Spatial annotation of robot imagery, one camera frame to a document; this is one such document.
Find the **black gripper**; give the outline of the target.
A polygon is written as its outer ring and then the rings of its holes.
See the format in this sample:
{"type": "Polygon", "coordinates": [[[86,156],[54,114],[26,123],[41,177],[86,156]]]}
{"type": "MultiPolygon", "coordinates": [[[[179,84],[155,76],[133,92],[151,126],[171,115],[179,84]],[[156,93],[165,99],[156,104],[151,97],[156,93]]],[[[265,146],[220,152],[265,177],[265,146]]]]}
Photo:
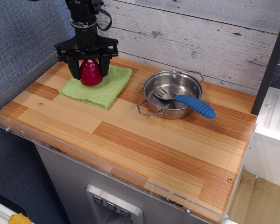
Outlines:
{"type": "Polygon", "coordinates": [[[79,61],[98,58],[101,76],[109,72],[110,59],[118,56],[118,40],[98,35],[97,24],[74,22],[75,36],[54,46],[59,61],[67,63],[75,79],[80,79],[79,61]]]}

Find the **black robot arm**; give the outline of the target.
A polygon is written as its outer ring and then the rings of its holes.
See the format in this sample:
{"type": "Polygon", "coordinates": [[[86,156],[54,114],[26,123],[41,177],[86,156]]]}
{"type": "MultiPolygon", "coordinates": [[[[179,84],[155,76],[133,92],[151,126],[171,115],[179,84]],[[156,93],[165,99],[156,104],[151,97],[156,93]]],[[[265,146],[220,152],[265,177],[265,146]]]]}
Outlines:
{"type": "Polygon", "coordinates": [[[57,59],[65,62],[72,76],[80,79],[78,61],[98,59],[102,77],[108,75],[110,60],[118,56],[118,40],[98,35],[98,29],[107,31],[112,25],[112,17],[102,9],[102,0],[67,0],[70,23],[75,36],[54,46],[57,59]]]}

